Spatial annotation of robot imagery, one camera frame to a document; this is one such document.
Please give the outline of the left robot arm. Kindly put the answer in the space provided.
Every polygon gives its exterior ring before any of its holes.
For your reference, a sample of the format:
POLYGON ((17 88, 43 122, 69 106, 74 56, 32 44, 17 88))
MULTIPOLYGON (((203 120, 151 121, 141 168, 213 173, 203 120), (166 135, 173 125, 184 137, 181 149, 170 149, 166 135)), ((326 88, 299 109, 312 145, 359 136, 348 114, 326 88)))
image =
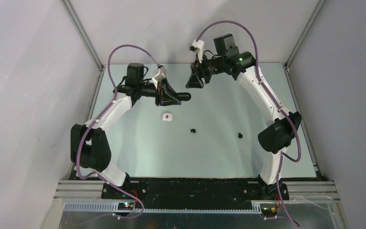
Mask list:
POLYGON ((143 96, 154 98, 156 106, 181 105, 191 99, 189 93, 178 93, 170 86, 164 66, 158 66, 151 79, 145 78, 147 72, 148 67, 142 63, 128 64, 126 75, 105 108, 85 124, 71 128, 71 161, 114 184, 114 194, 122 199, 130 196, 132 186, 125 182, 128 174, 117 167, 112 157, 109 130, 143 96))

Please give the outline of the white earbud charging case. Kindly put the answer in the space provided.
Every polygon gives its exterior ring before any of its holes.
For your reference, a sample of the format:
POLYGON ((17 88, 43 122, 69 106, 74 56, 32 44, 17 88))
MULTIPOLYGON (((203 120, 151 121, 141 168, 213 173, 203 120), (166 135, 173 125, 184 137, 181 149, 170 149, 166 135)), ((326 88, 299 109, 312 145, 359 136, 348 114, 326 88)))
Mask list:
POLYGON ((173 114, 172 113, 163 113, 162 120, 166 122, 170 122, 173 120, 173 114))

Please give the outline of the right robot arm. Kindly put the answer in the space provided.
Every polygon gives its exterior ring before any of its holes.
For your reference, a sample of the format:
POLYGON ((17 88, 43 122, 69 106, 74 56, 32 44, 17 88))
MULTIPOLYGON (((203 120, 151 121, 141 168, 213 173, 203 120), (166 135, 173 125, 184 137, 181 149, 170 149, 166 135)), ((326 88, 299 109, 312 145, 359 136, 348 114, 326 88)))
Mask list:
POLYGON ((207 58, 204 41, 194 40, 190 44, 189 49, 195 52, 196 58, 190 64, 191 75, 185 87, 204 88, 213 75, 225 73, 249 93, 266 124, 266 129, 257 136, 268 153, 259 175, 264 183, 258 186, 258 193, 263 199, 271 199, 277 194, 275 183, 281 176, 280 160, 292 140, 299 140, 296 134, 302 117, 283 105, 256 65, 255 57, 249 51, 240 52, 232 34, 215 38, 214 45, 217 54, 207 58))

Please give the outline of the black charging case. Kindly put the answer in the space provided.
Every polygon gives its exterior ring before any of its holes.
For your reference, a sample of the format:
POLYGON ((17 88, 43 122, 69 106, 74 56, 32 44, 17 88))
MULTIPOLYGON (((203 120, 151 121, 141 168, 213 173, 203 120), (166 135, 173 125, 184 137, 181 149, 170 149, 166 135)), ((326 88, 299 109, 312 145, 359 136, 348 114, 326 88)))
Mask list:
POLYGON ((187 102, 187 101, 191 100, 192 96, 190 93, 182 92, 182 93, 177 93, 175 97, 180 102, 187 102))

